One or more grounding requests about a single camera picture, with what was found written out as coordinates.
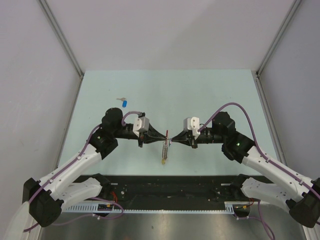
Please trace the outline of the red-handled metal key holder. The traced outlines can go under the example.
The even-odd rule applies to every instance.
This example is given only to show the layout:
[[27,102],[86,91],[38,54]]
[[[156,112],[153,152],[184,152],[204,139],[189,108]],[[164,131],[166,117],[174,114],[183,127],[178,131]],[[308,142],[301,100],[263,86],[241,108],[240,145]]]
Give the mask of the red-handled metal key holder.
[[166,160],[167,161],[167,159],[168,159],[168,149],[169,149],[170,144],[171,144],[171,139],[169,137],[169,131],[166,130],[165,140],[164,140],[163,145],[162,145],[161,160]]

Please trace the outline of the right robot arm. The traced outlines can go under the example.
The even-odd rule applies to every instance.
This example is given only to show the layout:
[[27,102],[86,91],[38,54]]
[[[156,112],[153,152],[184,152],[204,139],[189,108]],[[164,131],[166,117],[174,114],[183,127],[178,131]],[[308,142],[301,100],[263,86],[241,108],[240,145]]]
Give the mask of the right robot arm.
[[236,130],[227,112],[219,112],[212,126],[200,125],[197,117],[186,118],[184,129],[172,138],[196,149],[199,144],[221,144],[221,151],[231,161],[237,161],[270,180],[263,183],[240,174],[232,183],[231,196],[262,200],[285,210],[299,224],[313,228],[320,222],[320,180],[311,179],[292,170],[263,152],[257,143]]

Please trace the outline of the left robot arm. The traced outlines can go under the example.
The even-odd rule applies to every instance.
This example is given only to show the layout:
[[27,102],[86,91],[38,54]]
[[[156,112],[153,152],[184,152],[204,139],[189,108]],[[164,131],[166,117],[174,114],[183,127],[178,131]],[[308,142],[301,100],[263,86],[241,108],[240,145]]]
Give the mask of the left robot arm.
[[136,140],[139,147],[167,139],[150,124],[145,113],[135,111],[134,114],[138,116],[134,123],[126,123],[121,109],[108,109],[74,157],[41,179],[29,178],[24,183],[22,201],[29,204],[28,212],[37,225],[50,226],[69,205],[110,196],[111,188],[104,180],[90,178],[84,184],[73,182],[86,169],[104,160],[118,146],[118,139]]

